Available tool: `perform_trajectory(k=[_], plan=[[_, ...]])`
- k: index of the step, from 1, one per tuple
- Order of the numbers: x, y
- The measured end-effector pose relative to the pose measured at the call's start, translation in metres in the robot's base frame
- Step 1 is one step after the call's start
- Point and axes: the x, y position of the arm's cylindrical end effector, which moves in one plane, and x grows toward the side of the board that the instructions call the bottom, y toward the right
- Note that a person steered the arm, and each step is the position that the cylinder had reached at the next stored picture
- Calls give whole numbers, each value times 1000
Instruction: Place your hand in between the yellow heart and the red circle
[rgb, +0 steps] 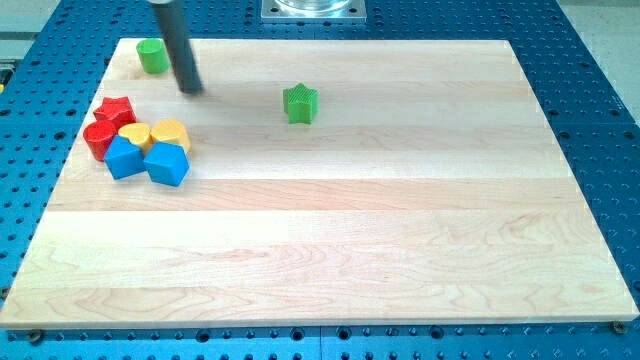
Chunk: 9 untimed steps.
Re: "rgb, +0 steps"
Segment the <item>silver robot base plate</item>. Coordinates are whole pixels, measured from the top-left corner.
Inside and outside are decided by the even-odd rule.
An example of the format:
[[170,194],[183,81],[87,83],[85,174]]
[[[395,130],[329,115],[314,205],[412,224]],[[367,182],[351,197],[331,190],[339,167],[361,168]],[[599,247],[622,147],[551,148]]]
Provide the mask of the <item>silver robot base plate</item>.
[[267,23],[363,22],[367,10],[364,0],[262,0],[260,15]]

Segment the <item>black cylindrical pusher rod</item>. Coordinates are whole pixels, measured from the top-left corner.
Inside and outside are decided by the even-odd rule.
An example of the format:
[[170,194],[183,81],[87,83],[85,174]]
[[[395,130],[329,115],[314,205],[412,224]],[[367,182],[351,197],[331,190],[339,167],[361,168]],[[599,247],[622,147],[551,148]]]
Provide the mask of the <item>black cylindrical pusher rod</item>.
[[178,89],[188,95],[203,91],[190,43],[182,0],[148,0],[169,56]]

